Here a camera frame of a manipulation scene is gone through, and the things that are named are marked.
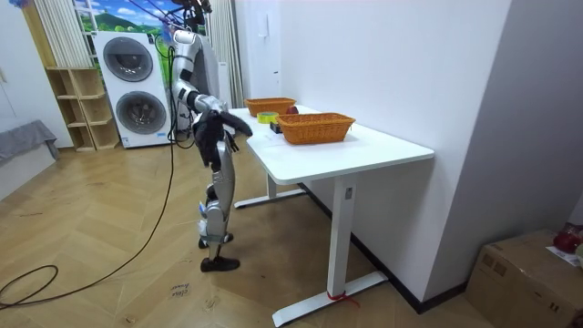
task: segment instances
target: herringbone floor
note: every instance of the herringbone floor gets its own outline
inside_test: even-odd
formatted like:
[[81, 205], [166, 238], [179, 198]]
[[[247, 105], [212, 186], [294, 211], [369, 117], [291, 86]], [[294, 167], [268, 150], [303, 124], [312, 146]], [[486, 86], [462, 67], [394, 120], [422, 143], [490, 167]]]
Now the herringbone floor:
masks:
[[[264, 174], [245, 147], [235, 155], [237, 200], [265, 194]], [[109, 273], [143, 244], [169, 178], [169, 147], [64, 152], [52, 167], [0, 201], [0, 284], [39, 265], [59, 267], [35, 298], [69, 291]], [[272, 313], [325, 291], [330, 221], [306, 197], [233, 210], [235, 241], [223, 254], [235, 272], [202, 274], [197, 206], [210, 173], [198, 151], [176, 151], [166, 214], [150, 245], [126, 269], [64, 299], [0, 312], [0, 327], [272, 327]], [[348, 279], [373, 266], [351, 248]], [[50, 277], [12, 286], [17, 300]], [[311, 314], [292, 327], [490, 327], [461, 297], [416, 315], [389, 284]]]

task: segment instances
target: wooden shelf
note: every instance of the wooden shelf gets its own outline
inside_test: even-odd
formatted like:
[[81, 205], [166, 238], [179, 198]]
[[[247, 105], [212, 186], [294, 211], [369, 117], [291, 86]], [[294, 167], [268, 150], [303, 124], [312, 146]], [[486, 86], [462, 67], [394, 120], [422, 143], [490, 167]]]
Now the wooden shelf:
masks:
[[56, 96], [57, 99], [77, 99], [77, 96], [75, 95], [62, 95], [62, 96]]
[[105, 97], [105, 96], [106, 96], [106, 93], [104, 91], [103, 93], [98, 94], [98, 95], [81, 96], [81, 97], [79, 97], [79, 99], [81, 99], [81, 100], [91, 100], [91, 99], [99, 99], [99, 98]]
[[76, 121], [66, 125], [67, 128], [79, 128], [79, 127], [86, 127], [87, 123], [85, 121]]
[[101, 77], [96, 69], [70, 70], [75, 89], [80, 98], [105, 96], [105, 89]]
[[112, 119], [113, 118], [107, 118], [107, 119], [103, 119], [103, 120], [96, 120], [96, 121], [93, 121], [93, 122], [89, 122], [89, 125], [91, 127], [99, 126], [99, 125], [106, 125], [107, 123], [111, 122]]
[[118, 130], [113, 119], [105, 125], [95, 125], [90, 128], [98, 150], [113, 149], [119, 143]]
[[83, 145], [83, 146], [75, 149], [75, 151], [86, 152], [86, 151], [95, 151], [95, 149], [93, 148], [93, 145]]
[[77, 93], [73, 87], [73, 80], [66, 70], [47, 70], [46, 76], [53, 88], [57, 99], [76, 99]]
[[111, 116], [111, 109], [109, 102], [105, 97], [97, 99], [81, 99], [81, 107], [87, 116], [89, 125], [103, 125], [107, 124]]
[[76, 151], [94, 151], [95, 146], [93, 139], [89, 134], [87, 127], [69, 128], [69, 134], [73, 139], [73, 145]]
[[83, 115], [79, 102], [76, 99], [59, 99], [57, 104], [61, 109], [65, 124], [69, 128], [87, 125], [85, 116]]
[[119, 135], [99, 71], [94, 67], [47, 67], [46, 75], [75, 149], [114, 148]]
[[45, 67], [46, 70], [83, 70], [83, 69], [95, 69], [94, 67]]

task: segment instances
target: black cable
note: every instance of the black cable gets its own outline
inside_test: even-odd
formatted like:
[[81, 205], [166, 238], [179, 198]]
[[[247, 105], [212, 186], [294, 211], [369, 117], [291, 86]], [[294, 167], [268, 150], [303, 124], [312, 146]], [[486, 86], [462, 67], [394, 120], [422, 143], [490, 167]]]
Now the black cable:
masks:
[[172, 144], [170, 143], [170, 178], [169, 178], [169, 184], [168, 184], [168, 190], [166, 191], [166, 198], [164, 199], [164, 205], [162, 206], [162, 212], [160, 213], [160, 216], [158, 217], [158, 221], [156, 222], [156, 225], [154, 226], [154, 229], [152, 230], [152, 232], [150, 233], [148, 240], [146, 241], [146, 243], [144, 243], [144, 246], [142, 246], [142, 248], [134, 255], [131, 257], [131, 259], [127, 260], [125, 263], [123, 263], [121, 266], [119, 266], [117, 269], [115, 269], [114, 271], [112, 271], [110, 274], [106, 275], [105, 277], [95, 281], [95, 282], [91, 282], [88, 285], [85, 285], [83, 287], [77, 288], [71, 292], [64, 292], [62, 294], [56, 295], [56, 296], [52, 296], [52, 297], [47, 297], [41, 300], [36, 300], [36, 301], [30, 301], [30, 302], [25, 302], [26, 300], [28, 300], [29, 298], [37, 295], [38, 293], [42, 292], [46, 287], [48, 287], [48, 285], [50, 285], [53, 280], [57, 277], [58, 275], [58, 267], [54, 264], [48, 264], [48, 265], [43, 265], [41, 267], [38, 267], [36, 269], [33, 269], [29, 272], [26, 272], [16, 278], [14, 278], [11, 282], [7, 283], [4, 287], [2, 287], [2, 289], [0, 290], [0, 298], [2, 298], [2, 294], [3, 292], [13, 283], [18, 282], [19, 280], [25, 278], [26, 276], [43, 270], [45, 268], [52, 268], [55, 270], [55, 274], [53, 275], [53, 277], [51, 277], [51, 279], [41, 288], [39, 288], [38, 290], [32, 292], [30, 295], [26, 296], [23, 299], [20, 299], [16, 302], [11, 302], [11, 303], [6, 303], [6, 302], [0, 302], [0, 311], [10, 308], [10, 307], [15, 307], [15, 306], [24, 306], [24, 305], [32, 305], [32, 304], [38, 304], [41, 302], [49, 302], [49, 301], [54, 301], [54, 300], [58, 300], [60, 298], [63, 298], [65, 296], [74, 294], [76, 292], [81, 292], [84, 291], [87, 288], [93, 287], [96, 284], [104, 281], [105, 279], [111, 277], [112, 275], [114, 275], [116, 272], [120, 271], [121, 269], [123, 269], [126, 265], [128, 265], [131, 261], [134, 261], [134, 259], [136, 259], [138, 257], [138, 255], [144, 251], [144, 249], [146, 249], [146, 246], [148, 246], [149, 242], [151, 241], [152, 237], [154, 236], [154, 232], [156, 232], [156, 229], [158, 228], [158, 225], [160, 224], [160, 221], [162, 220], [162, 217], [164, 216], [164, 211], [166, 210], [166, 205], [168, 204], [168, 198], [170, 195], [170, 189], [172, 188], [172, 178], [174, 177], [174, 148], [172, 147]]
[[[195, 145], [195, 140], [193, 139], [192, 142], [188, 146], [180, 145], [180, 142], [184, 142], [190, 138], [190, 133], [187, 135], [187, 138], [184, 140], [178, 140], [177, 138], [172, 137], [172, 133], [178, 134], [178, 124], [179, 124], [179, 113], [176, 102], [174, 100], [174, 94], [172, 91], [172, 72], [174, 70], [174, 53], [175, 49], [173, 46], [168, 48], [168, 71], [169, 71], [169, 93], [170, 93], [170, 116], [171, 116], [171, 124], [170, 124], [170, 131], [167, 135], [167, 138], [170, 142], [176, 142], [176, 145], [181, 149], [191, 149]], [[192, 111], [189, 108], [189, 125], [192, 126], [194, 122], [194, 118], [192, 117]]]
[[156, 51], [158, 51], [158, 53], [162, 56], [162, 58], [168, 59], [168, 56], [165, 56], [164, 54], [162, 54], [162, 52], [160, 51], [160, 49], [158, 49], [158, 38], [159, 37], [160, 37], [160, 35], [154, 36], [154, 46], [156, 47]]
[[184, 6], [184, 11], [182, 12], [182, 24], [184, 25], [184, 28], [188, 27], [188, 23], [186, 20], [186, 6]]
[[55, 271], [55, 274], [53, 274], [53, 276], [51, 277], [51, 279], [45, 283], [45, 285], [43, 285], [42, 287], [40, 287], [39, 289], [37, 289], [36, 291], [32, 292], [31, 294], [27, 295], [26, 297], [16, 301], [16, 302], [0, 302], [0, 311], [11, 308], [11, 307], [17, 307], [17, 306], [25, 306], [25, 305], [33, 305], [33, 304], [39, 304], [42, 302], [50, 302], [50, 301], [54, 301], [54, 300], [58, 300], [60, 298], [66, 297], [68, 295], [77, 293], [77, 292], [82, 292], [88, 288], [91, 288], [95, 285], [97, 285], [98, 283], [104, 281], [105, 279], [111, 277], [112, 275], [114, 275], [115, 273], [119, 272], [121, 269], [123, 269], [126, 265], [128, 265], [130, 262], [134, 261], [134, 259], [136, 259], [139, 254], [141, 252], [143, 252], [146, 249], [146, 246], [148, 246], [149, 242], [152, 240], [152, 237], [154, 236], [154, 233], [156, 232], [156, 229], [158, 228], [162, 217], [164, 216], [164, 212], [166, 211], [166, 206], [168, 205], [168, 198], [170, 195], [170, 190], [172, 189], [172, 179], [174, 178], [174, 141], [176, 141], [176, 144], [181, 147], [184, 148], [183, 146], [181, 146], [177, 140], [172, 140], [172, 131], [174, 131], [174, 128], [176, 128], [176, 126], [178, 125], [178, 119], [177, 119], [177, 112], [176, 112], [176, 105], [174, 102], [174, 97], [172, 95], [172, 67], [173, 67], [173, 62], [174, 62], [174, 47], [169, 47], [169, 55], [168, 56], [164, 56], [168, 61], [169, 61], [169, 88], [170, 88], [170, 110], [172, 111], [172, 113], [170, 113], [170, 115], [173, 115], [173, 121], [172, 121], [172, 128], [170, 129], [170, 132], [168, 133], [168, 139], [170, 140], [170, 177], [169, 177], [169, 183], [168, 183], [168, 189], [166, 190], [166, 197], [164, 198], [164, 205], [162, 206], [162, 211], [160, 212], [160, 215], [158, 217], [158, 221], [156, 222], [156, 225], [154, 226], [154, 229], [152, 230], [152, 232], [149, 234], [148, 240], [144, 243], [144, 246], [142, 246], [142, 248], [134, 255], [132, 256], [129, 260], [127, 260], [125, 263], [123, 263], [122, 265], [120, 265], [117, 269], [115, 269], [114, 271], [112, 271], [110, 274], [104, 276], [103, 278], [96, 280], [94, 282], [91, 282], [90, 284], [87, 284], [83, 287], [79, 287], [73, 291], [70, 292], [64, 292], [62, 294], [59, 295], [55, 295], [55, 296], [51, 296], [51, 297], [47, 297], [44, 299], [40, 299], [40, 300], [35, 300], [35, 301], [29, 301], [29, 302], [25, 302], [26, 300], [30, 299], [31, 297], [37, 295], [38, 293], [42, 292], [44, 289], [46, 289], [46, 287], [48, 287], [57, 277], [58, 275], [58, 267], [54, 264], [47, 264], [47, 265], [43, 265], [40, 266], [36, 269], [33, 269], [29, 272], [25, 272], [24, 274], [14, 278], [12, 281], [10, 281], [9, 283], [7, 283], [4, 287], [2, 287], [2, 289], [0, 289], [0, 299], [2, 299], [3, 297], [3, 293], [6, 291], [6, 289], [8, 287], [10, 287], [11, 285], [13, 285], [14, 283], [20, 281], [21, 279], [25, 278], [26, 276], [34, 273], [34, 272], [38, 272], [41, 271], [43, 269], [53, 269]]

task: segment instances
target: robot leg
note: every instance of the robot leg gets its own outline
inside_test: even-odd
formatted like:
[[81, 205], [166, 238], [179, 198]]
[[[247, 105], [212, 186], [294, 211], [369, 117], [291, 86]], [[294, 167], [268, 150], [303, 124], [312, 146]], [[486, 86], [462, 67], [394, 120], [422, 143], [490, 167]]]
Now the robot leg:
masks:
[[[218, 200], [217, 193], [215, 192], [214, 186], [212, 184], [210, 184], [207, 186], [207, 200], [204, 204], [204, 209], [208, 208], [209, 204], [212, 201], [216, 201], [216, 200]], [[204, 228], [203, 229], [205, 231], [204, 234], [201, 233], [201, 236], [199, 238], [199, 249], [201, 249], [201, 250], [208, 249], [208, 247], [209, 247], [209, 244], [204, 240], [204, 239], [206, 239], [206, 236], [207, 236], [207, 234], [206, 234], [207, 214], [206, 214], [206, 212], [203, 212], [204, 209], [201, 209], [201, 215], [204, 219], [204, 223], [203, 223]], [[227, 242], [233, 241], [234, 239], [235, 239], [235, 237], [233, 236], [233, 234], [229, 232], [225, 235], [223, 242], [227, 243]]]
[[209, 245], [209, 257], [200, 264], [202, 272], [231, 271], [239, 268], [240, 262], [236, 259], [226, 259], [220, 256], [220, 248], [225, 242], [229, 216], [225, 215], [217, 200], [209, 203], [206, 209], [207, 236], [205, 242]]
[[218, 143], [221, 168], [212, 173], [212, 188], [207, 188], [207, 196], [216, 200], [210, 200], [205, 209], [207, 218], [205, 241], [209, 245], [209, 257], [200, 264], [203, 272], [231, 271], [240, 266], [239, 260], [220, 256], [220, 247], [229, 236], [227, 224], [235, 190], [235, 175], [228, 146], [228, 141]]

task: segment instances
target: orange basket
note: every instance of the orange basket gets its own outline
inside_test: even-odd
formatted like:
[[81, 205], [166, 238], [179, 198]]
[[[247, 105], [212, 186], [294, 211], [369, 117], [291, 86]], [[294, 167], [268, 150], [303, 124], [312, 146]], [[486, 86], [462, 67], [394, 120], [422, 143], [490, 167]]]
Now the orange basket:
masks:
[[279, 115], [281, 132], [295, 145], [343, 141], [356, 119], [337, 113]]
[[245, 99], [245, 105], [247, 105], [254, 118], [257, 117], [257, 113], [264, 111], [272, 111], [283, 115], [293, 104], [295, 104], [295, 100], [284, 97]]

